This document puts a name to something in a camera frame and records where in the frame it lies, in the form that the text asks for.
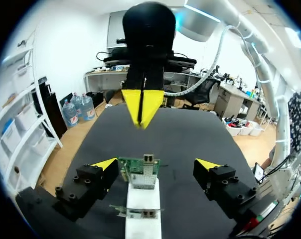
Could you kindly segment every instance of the circuit board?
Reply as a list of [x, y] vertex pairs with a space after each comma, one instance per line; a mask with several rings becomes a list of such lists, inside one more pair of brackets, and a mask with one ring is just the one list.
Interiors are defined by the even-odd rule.
[[144, 158], [119, 157], [118, 161], [124, 181], [132, 183], [134, 188], [154, 189], [159, 159], [154, 159], [152, 154], [145, 154]]
[[134, 219], [156, 219], [158, 218], [158, 213], [163, 211], [163, 209], [130, 209], [115, 205], [109, 205], [109, 207], [119, 211], [119, 217]]

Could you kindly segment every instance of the ceiling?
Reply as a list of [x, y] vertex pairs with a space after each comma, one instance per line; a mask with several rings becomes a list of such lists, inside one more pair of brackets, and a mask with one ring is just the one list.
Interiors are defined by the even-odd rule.
[[[92, 14], [101, 15], [126, 10], [146, 0], [62, 0]], [[185, 0], [157, 0], [168, 6], [183, 6]], [[285, 26], [295, 29], [284, 13], [269, 0], [229, 0], [266, 38], [270, 47], [264, 56], [277, 68], [288, 85], [301, 89], [301, 49], [290, 42]]]
[[[127, 10], [130, 7], [145, 2], [147, 0], [62, 0], [71, 2], [77, 6], [81, 6], [83, 9], [96, 14], [101, 15], [105, 13]], [[185, 0], [156, 0], [164, 3], [167, 6], [183, 6]]]
[[288, 85], [301, 90], [301, 49], [290, 41], [285, 27], [297, 30], [272, 1], [229, 0], [263, 34], [269, 45], [264, 56], [277, 68]]

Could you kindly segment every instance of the black mat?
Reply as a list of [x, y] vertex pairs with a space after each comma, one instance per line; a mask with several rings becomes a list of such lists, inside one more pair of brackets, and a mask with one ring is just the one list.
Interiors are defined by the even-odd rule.
[[[222, 122], [203, 111], [159, 109], [146, 130], [133, 126], [125, 105], [107, 108], [84, 139], [65, 177], [72, 180], [77, 167], [117, 156], [161, 159], [159, 171], [163, 239], [225, 239], [235, 226], [216, 202], [209, 202], [192, 176], [195, 158], [236, 168], [248, 186], [254, 176], [237, 144]], [[125, 219], [109, 204], [126, 205], [127, 183], [117, 178], [103, 201], [97, 201], [85, 218], [86, 229], [113, 238], [125, 238]]]

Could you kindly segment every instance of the water bottle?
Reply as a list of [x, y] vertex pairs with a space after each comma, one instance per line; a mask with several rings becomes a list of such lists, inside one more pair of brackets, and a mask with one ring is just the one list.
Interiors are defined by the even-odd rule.
[[71, 103], [73, 103], [75, 106], [77, 117], [82, 117], [82, 111], [81, 111], [82, 97], [76, 95], [76, 92], [74, 92], [74, 96], [71, 99]]
[[77, 118], [74, 104], [69, 103], [67, 102], [67, 100], [65, 100], [64, 105], [62, 107], [62, 113], [65, 118], [67, 126], [74, 127], [77, 125], [78, 118]]
[[83, 94], [82, 97], [82, 117], [83, 120], [92, 120], [95, 115], [92, 98]]

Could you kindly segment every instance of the white stand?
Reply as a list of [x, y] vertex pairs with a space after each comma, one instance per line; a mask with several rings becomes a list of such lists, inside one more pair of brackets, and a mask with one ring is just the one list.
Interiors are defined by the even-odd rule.
[[[160, 209], [159, 180], [153, 190], [135, 189], [129, 183], [127, 192], [128, 209]], [[160, 211], [155, 219], [126, 217], [125, 239], [161, 239]]]

